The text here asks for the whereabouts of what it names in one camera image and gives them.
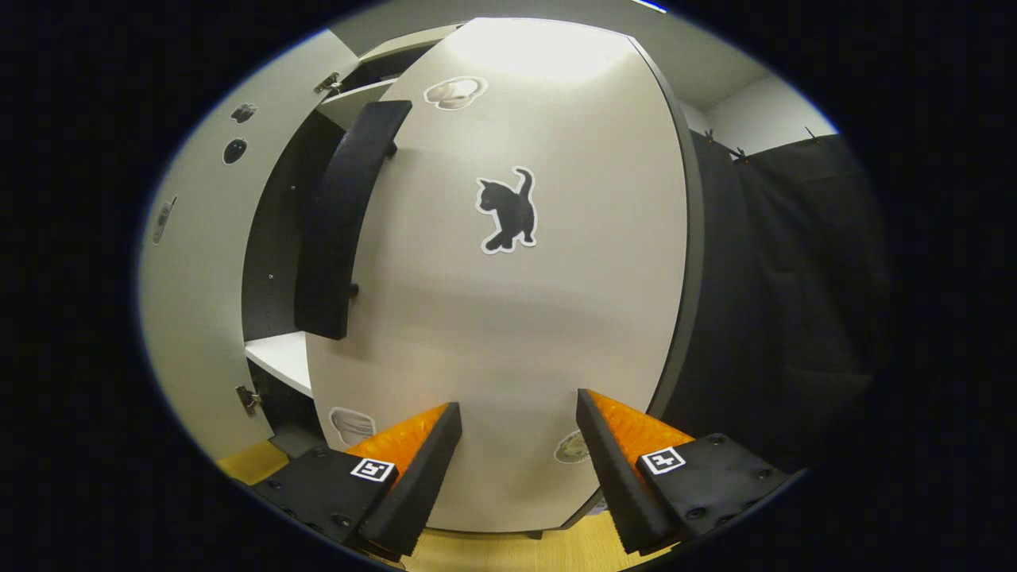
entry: round sticker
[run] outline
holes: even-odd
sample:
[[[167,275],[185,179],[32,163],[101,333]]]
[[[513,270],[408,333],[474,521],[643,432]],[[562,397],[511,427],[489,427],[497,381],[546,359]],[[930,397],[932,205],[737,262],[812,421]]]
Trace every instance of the round sticker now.
[[[586,448],[586,440],[583,433],[576,430],[558,442],[557,449],[554,450],[554,460],[566,465],[582,463],[590,458],[590,450]]]

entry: white shelf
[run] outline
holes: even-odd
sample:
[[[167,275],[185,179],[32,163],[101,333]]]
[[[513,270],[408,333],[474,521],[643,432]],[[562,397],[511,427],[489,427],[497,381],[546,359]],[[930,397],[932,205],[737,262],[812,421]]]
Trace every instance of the white shelf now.
[[[317,111],[332,119],[332,122],[349,131],[353,120],[360,114],[365,105],[376,102],[396,82],[396,79],[385,79],[377,83],[363,85],[356,90],[339,94],[321,102]]]
[[[251,340],[244,344],[244,348],[251,361],[284,384],[313,399],[303,332]]]

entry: cat sticker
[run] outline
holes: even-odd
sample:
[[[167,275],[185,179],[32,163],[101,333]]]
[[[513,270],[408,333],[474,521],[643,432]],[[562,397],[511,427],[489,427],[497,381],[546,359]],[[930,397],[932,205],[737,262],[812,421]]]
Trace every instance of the cat sticker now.
[[[456,111],[473,103],[487,91],[481,77],[453,77],[431,85],[424,92],[424,101],[444,111]]]
[[[492,179],[477,178],[477,211],[494,219],[494,234],[480,243],[485,254],[513,252],[516,243],[534,246],[537,208],[533,205],[533,171],[513,167],[520,176],[518,188]]]

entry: black cat sticker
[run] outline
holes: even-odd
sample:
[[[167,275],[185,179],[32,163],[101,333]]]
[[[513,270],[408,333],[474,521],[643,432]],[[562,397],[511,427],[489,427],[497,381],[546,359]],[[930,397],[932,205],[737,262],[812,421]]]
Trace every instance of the black cat sticker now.
[[[494,219],[494,234],[480,243],[485,254],[513,252],[516,243],[534,246],[537,238],[537,208],[533,205],[533,171],[513,167],[520,176],[518,188],[503,182],[478,178],[477,211]]]

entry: black handle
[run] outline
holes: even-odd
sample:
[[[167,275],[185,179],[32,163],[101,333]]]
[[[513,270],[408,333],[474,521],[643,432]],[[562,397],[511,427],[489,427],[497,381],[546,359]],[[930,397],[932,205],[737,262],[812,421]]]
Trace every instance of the black handle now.
[[[353,122],[307,197],[294,301],[296,327],[325,338],[346,337],[353,261],[367,202],[396,133],[413,107],[409,101],[373,102]]]

